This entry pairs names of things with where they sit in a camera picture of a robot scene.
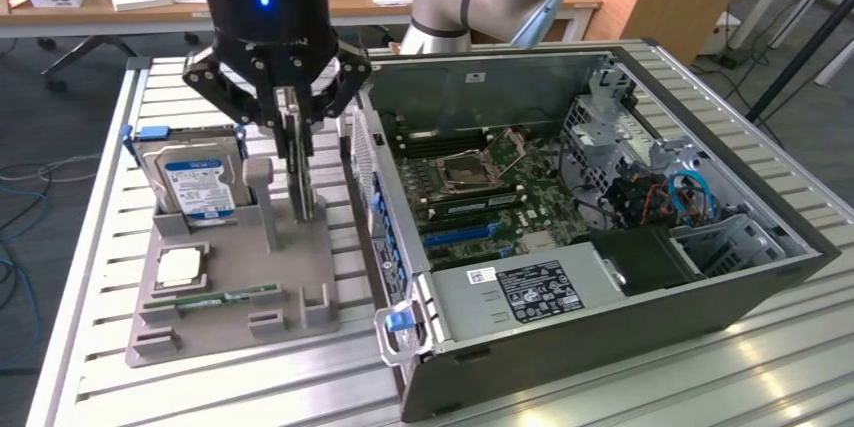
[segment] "power supply label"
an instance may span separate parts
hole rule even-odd
[[[221,181],[226,173],[219,159],[166,164],[167,176],[182,212],[191,219],[219,219],[235,211],[231,188]]]
[[[557,260],[498,272],[498,282],[523,324],[582,309],[582,299]]]

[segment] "motherboard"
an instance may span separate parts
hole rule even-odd
[[[433,270],[554,249],[590,232],[547,139],[507,128],[454,139],[458,152],[442,139],[415,144],[399,146],[398,169]]]

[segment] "white sticker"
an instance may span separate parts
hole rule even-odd
[[[481,84],[486,82],[486,72],[470,72],[466,74],[467,84]]]
[[[166,164],[175,199],[187,217],[210,220],[235,212],[235,200],[229,185],[219,177],[226,173],[219,159]]]
[[[490,207],[494,207],[497,205],[505,205],[515,201],[517,201],[517,194],[505,195],[503,197],[493,197],[490,199]]]
[[[469,275],[469,282],[473,285],[482,284],[483,282],[493,282],[495,280],[495,267],[470,270],[466,272],[466,275]]]
[[[207,307],[217,307],[219,305],[223,305],[223,301],[222,300],[201,300],[199,302],[193,302],[190,304],[182,304],[182,305],[179,305],[179,308],[182,310],[195,310],[195,309],[205,309]]]
[[[458,214],[461,212],[469,212],[471,210],[481,210],[481,209],[486,209],[486,204],[481,203],[481,204],[461,205],[459,207],[451,207],[449,209],[449,214]]]

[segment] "chair leg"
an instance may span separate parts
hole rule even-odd
[[[134,52],[134,49],[131,49],[131,47],[128,47],[128,44],[124,43],[124,40],[122,40],[122,37],[119,37],[118,35],[108,35],[107,36],[107,43],[111,44],[111,45],[115,45],[116,48],[128,57],[139,57],[136,52]]]
[[[86,54],[92,52],[92,50],[95,50],[95,48],[106,42],[107,40],[104,39],[103,35],[92,35],[91,37],[88,37],[66,55],[60,57],[56,62],[54,62],[54,65],[51,65],[51,67],[48,67],[42,72],[42,76],[44,77],[44,79],[50,80],[50,78],[54,77],[54,75],[56,75],[60,70],[63,70],[78,60],[80,60],[80,58]]]

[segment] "green circuit board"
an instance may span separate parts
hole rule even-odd
[[[505,134],[479,152],[398,161],[434,270],[566,246],[592,230],[538,139]],[[489,238],[430,243],[485,228]]]

